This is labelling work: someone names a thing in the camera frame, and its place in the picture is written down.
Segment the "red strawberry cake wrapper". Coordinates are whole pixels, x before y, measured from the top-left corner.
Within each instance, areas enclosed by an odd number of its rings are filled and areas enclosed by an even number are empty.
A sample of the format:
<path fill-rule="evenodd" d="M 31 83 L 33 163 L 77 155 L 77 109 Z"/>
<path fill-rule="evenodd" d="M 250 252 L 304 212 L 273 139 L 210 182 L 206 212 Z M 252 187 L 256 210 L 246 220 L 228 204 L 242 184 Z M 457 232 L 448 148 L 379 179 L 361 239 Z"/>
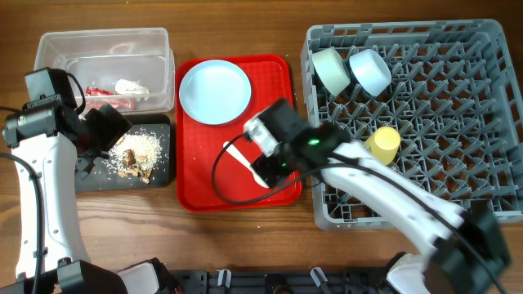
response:
<path fill-rule="evenodd" d="M 115 94 L 97 87 L 87 87 L 85 91 L 86 107 L 99 109 L 105 104 L 111 105 L 118 111 L 131 111 L 136 108 L 134 100 L 126 98 L 114 98 Z"/>

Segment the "white plastic spoon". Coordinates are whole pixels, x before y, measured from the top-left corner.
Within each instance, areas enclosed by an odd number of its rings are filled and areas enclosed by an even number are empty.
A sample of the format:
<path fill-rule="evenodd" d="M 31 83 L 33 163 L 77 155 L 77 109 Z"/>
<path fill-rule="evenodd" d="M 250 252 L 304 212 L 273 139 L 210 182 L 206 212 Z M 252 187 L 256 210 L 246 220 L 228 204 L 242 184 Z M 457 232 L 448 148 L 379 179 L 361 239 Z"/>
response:
<path fill-rule="evenodd" d="M 262 188 L 268 189 L 269 186 L 267 183 L 254 171 L 251 163 L 244 157 L 244 155 L 235 147 L 235 145 L 229 141 L 223 143 L 223 147 L 226 149 L 226 152 L 235 158 L 240 164 L 246 167 L 251 174 L 255 182 L 260 185 Z"/>

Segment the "light blue plate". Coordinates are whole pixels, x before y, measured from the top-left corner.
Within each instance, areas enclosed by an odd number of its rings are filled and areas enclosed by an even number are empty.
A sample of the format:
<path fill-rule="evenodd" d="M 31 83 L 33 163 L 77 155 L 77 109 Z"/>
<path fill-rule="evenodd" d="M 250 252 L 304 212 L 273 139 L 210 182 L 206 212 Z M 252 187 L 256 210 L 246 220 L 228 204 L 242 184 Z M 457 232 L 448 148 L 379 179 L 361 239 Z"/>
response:
<path fill-rule="evenodd" d="M 252 86 L 238 65 L 206 60 L 186 73 L 178 96 L 189 117 L 202 124 L 221 125 L 237 119 L 246 110 Z"/>

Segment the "yellow plastic cup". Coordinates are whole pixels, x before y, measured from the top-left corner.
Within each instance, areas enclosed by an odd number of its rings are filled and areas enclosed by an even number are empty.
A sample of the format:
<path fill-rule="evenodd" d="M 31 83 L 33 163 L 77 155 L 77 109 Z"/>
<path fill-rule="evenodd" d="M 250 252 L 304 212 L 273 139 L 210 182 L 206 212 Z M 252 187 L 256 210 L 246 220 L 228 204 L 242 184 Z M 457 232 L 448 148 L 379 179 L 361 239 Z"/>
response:
<path fill-rule="evenodd" d="M 400 147 L 400 133 L 393 127 L 378 128 L 364 143 L 369 152 L 382 164 L 392 163 Z"/>

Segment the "mint green bowl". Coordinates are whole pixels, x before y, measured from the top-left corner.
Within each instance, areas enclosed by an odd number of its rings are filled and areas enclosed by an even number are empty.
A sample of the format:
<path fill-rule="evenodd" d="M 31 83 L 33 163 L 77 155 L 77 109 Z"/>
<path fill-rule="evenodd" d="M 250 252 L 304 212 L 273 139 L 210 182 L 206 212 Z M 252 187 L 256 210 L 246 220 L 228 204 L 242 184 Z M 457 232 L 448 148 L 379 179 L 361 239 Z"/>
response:
<path fill-rule="evenodd" d="M 313 53 L 311 56 L 314 69 L 333 96 L 338 96 L 351 83 L 351 76 L 345 61 L 332 47 Z"/>

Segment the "light blue bowl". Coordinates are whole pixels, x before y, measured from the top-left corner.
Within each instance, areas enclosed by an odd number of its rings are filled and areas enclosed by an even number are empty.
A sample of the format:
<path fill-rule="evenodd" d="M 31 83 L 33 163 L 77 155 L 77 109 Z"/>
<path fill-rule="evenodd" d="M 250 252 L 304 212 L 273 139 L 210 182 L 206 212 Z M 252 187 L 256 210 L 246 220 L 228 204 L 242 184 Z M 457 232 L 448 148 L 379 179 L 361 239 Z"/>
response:
<path fill-rule="evenodd" d="M 357 82 L 371 96 L 379 96 L 391 83 L 391 71 L 376 51 L 366 49 L 351 56 L 349 65 Z"/>

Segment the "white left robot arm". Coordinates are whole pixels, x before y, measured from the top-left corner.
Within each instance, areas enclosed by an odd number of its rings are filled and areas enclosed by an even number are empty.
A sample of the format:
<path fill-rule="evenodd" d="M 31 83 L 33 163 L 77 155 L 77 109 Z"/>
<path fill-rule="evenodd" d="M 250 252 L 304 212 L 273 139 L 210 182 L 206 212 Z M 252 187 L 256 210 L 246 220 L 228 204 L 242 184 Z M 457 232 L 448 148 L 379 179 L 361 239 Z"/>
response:
<path fill-rule="evenodd" d="M 86 110 L 63 69 L 25 75 L 29 102 L 12 109 L 2 137 L 20 183 L 21 246 L 16 282 L 3 293 L 174 293 L 182 284 L 156 258 L 118 272 L 90 262 L 80 233 L 75 179 L 105 158 L 131 123 L 109 104 Z"/>

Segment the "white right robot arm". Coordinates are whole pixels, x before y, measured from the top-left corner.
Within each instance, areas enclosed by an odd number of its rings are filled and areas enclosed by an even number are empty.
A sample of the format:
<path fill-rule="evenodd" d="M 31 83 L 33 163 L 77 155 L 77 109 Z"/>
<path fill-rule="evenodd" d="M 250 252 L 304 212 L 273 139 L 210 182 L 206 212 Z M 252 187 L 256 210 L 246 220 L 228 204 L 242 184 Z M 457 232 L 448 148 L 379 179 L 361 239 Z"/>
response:
<path fill-rule="evenodd" d="M 436 197 L 380 163 L 339 127 L 313 127 L 285 99 L 249 119 L 240 137 L 262 152 L 251 166 L 271 191 L 256 202 L 292 185 L 289 176 L 299 172 L 357 197 L 403 233 L 418 254 L 399 254 L 387 271 L 396 291 L 506 291 L 499 277 L 512 258 L 492 212 L 473 215 Z"/>

